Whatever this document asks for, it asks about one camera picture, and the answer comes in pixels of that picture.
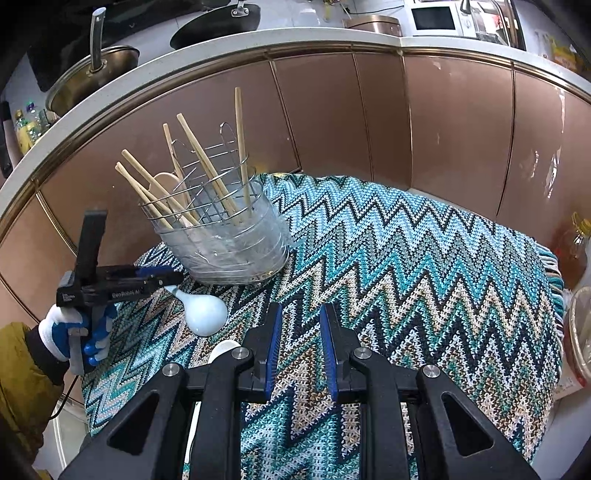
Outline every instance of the white countertop edge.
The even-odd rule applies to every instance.
[[[147,83],[172,72],[231,53],[290,43],[337,41],[392,47],[435,47],[487,53],[531,65],[560,77],[591,95],[591,83],[552,61],[516,48],[459,37],[393,37],[362,30],[328,27],[292,27],[258,30],[216,38],[151,60],[115,79],[74,107],[24,156],[0,189],[0,215],[4,215],[21,186],[39,168],[45,157],[72,133],[102,111]]]

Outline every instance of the tablecloth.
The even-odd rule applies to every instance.
[[[188,330],[165,290],[118,305],[109,357],[83,381],[91,433],[164,364],[206,363],[219,341],[240,342],[278,301],[277,380],[268,404],[243,405],[243,478],[357,478],[358,407],[331,402],[323,371],[318,314],[330,301],[342,325],[392,363],[443,368],[531,460],[561,368],[563,285],[552,253],[476,214],[375,183],[259,180],[294,239],[287,265],[254,286],[203,286],[186,275],[181,289],[228,306],[227,324],[209,338]],[[163,244],[138,264],[182,269]],[[408,457],[415,475],[411,442]]]

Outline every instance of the blue and white glove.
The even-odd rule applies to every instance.
[[[109,354],[109,335],[113,328],[113,319],[117,317],[115,305],[108,305],[104,315],[93,329],[92,337],[84,347],[88,363],[96,366]],[[90,319],[74,308],[50,308],[47,317],[39,324],[39,336],[43,345],[60,362],[66,362],[70,353],[70,335],[88,335]]]

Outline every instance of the utensil holder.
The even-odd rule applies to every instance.
[[[255,169],[248,167],[247,178],[241,173],[248,156],[240,161],[236,139],[228,139],[233,131],[224,123],[220,126],[222,143],[205,148],[216,163],[219,174],[209,179],[202,173],[200,160],[190,163],[179,161],[172,142],[173,154],[183,173],[187,172],[177,188],[158,202],[171,205],[170,197],[186,197],[191,203],[185,210],[169,215],[154,215],[149,202],[141,205],[146,217],[162,241],[187,269],[191,277],[204,284],[249,284],[264,281],[285,266],[291,245],[287,224],[265,195],[262,184],[255,178]],[[228,194],[219,196],[221,180]],[[225,208],[233,200],[236,212]],[[165,222],[172,226],[166,228]]]

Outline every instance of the black cuff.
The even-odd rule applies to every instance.
[[[70,362],[60,362],[51,354],[39,336],[39,327],[27,332],[25,341],[35,365],[46,374],[51,383],[58,386],[63,385],[64,375],[70,368]]]

